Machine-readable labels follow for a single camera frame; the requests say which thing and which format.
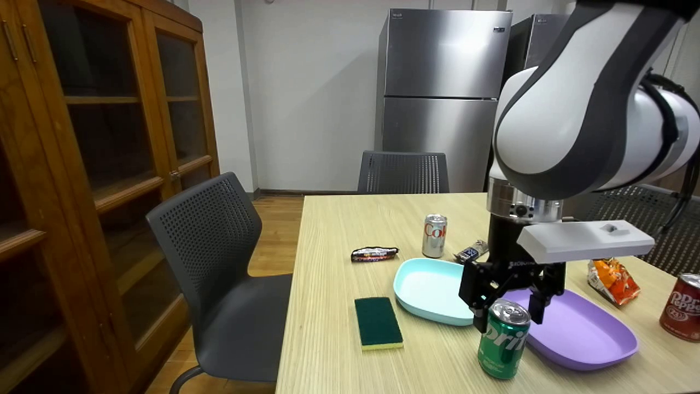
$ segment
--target orange snack bag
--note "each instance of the orange snack bag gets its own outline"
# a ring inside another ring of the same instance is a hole
[[[638,284],[614,257],[594,257],[587,265],[587,284],[617,307],[626,307],[638,296]]]

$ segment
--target refrigerator door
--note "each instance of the refrigerator door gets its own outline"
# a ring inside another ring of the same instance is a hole
[[[446,153],[452,192],[482,190],[497,100],[384,98],[384,150]]]
[[[382,33],[384,96],[497,98],[509,10],[389,10]]]

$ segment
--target soda can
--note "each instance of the soda can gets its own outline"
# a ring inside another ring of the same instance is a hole
[[[660,325],[686,341],[700,341],[700,276],[679,274],[660,312]]]
[[[421,253],[428,257],[440,257],[444,251],[446,217],[428,214],[421,222]]]
[[[497,380],[516,376],[527,327],[529,312],[520,303],[498,298],[488,308],[486,333],[481,334],[476,354],[488,376]]]

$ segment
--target dark gray office chair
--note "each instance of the dark gray office chair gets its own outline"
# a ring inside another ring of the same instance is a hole
[[[448,192],[444,153],[365,150],[358,192]]]
[[[147,220],[189,307],[200,374],[273,382],[277,376],[290,276],[249,277],[261,222],[233,173],[159,203]]]
[[[655,239],[655,248],[640,255],[666,274],[700,269],[700,198],[690,198],[664,235],[658,229],[666,222],[678,196],[658,186],[626,186],[606,192],[590,192],[563,203],[563,217],[572,219],[626,219]]]

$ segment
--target wooden table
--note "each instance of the wooden table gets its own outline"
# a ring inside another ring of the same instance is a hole
[[[419,255],[421,219],[448,217],[446,257],[486,239],[486,194],[338,194],[305,196],[300,228],[295,281],[285,316],[277,392],[696,392],[700,389],[700,344],[681,341],[658,325],[675,277],[622,257],[640,296],[622,310],[585,284],[585,265],[570,263],[565,289],[628,323],[638,351],[608,369],[570,371],[550,368],[524,349],[514,380],[492,380],[476,364],[479,331],[440,325],[404,312],[390,290],[399,261]],[[396,244],[390,263],[351,265],[349,250]],[[404,348],[362,351],[353,298],[389,296]]]

